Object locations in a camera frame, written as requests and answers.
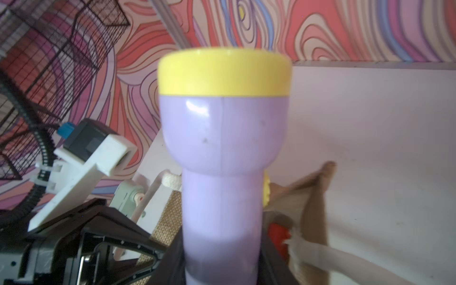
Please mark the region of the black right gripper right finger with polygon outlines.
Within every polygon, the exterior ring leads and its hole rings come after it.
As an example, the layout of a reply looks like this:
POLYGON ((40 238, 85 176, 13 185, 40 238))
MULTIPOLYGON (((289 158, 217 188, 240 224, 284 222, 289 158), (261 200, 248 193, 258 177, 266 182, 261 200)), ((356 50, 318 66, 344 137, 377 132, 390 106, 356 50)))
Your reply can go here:
POLYGON ((298 281, 274 246, 266 231, 262 232, 258 262, 259 285, 296 285, 298 281))

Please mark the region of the purple flashlight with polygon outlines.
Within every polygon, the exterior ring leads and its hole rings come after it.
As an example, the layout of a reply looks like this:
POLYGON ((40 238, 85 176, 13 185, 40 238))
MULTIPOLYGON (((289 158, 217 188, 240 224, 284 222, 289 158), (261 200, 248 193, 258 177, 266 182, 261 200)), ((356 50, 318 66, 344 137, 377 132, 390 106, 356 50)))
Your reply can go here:
POLYGON ((161 131, 182 168, 189 285, 254 285, 264 172, 283 146, 292 63, 261 49, 186 49, 158 65, 161 131))

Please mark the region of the red flashlight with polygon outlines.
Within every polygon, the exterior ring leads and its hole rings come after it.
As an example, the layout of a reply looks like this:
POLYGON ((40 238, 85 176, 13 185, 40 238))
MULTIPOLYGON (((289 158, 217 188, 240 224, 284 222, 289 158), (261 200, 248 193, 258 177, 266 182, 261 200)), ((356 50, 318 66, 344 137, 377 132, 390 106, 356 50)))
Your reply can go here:
POLYGON ((281 226, 277 223, 272 223, 267 229, 267 235, 273 242, 282 259, 288 262, 289 248, 288 244, 285 243, 285 241, 291 237, 288 228, 285 228, 284 226, 281 226))

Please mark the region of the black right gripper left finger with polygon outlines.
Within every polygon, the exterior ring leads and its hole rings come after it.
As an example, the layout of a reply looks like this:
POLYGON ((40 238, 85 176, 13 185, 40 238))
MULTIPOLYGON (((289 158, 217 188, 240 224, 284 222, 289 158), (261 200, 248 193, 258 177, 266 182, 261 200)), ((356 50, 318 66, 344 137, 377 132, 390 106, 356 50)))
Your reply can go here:
POLYGON ((185 257, 182 228, 166 250, 146 285, 185 285, 185 257))

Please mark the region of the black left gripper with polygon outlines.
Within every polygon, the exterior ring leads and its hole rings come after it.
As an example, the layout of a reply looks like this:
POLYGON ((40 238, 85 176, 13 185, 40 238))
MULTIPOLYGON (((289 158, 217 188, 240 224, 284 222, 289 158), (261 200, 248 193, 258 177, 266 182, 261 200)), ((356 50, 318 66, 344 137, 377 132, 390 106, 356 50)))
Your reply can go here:
POLYGON ((29 230, 1 229, 3 285, 132 285, 152 276, 166 247, 104 199, 29 230))

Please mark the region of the brown burlap tote bag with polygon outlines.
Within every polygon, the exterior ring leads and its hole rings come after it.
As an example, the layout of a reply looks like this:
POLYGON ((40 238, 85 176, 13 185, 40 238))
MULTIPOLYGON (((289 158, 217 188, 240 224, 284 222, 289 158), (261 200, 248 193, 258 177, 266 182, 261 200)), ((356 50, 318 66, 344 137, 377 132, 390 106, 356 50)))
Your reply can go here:
POLYGON ((189 281, 201 285, 251 285, 260 271, 260 235, 281 230, 276 243, 285 265, 301 285, 326 285, 329 273, 344 274, 360 285, 404 285, 406 280, 370 261, 328 246, 324 195, 336 164, 281 186, 267 175, 253 180, 191 179, 165 174, 135 199, 138 220, 160 186, 172 197, 154 229, 155 240, 168 245, 179 227, 190 243, 189 281))

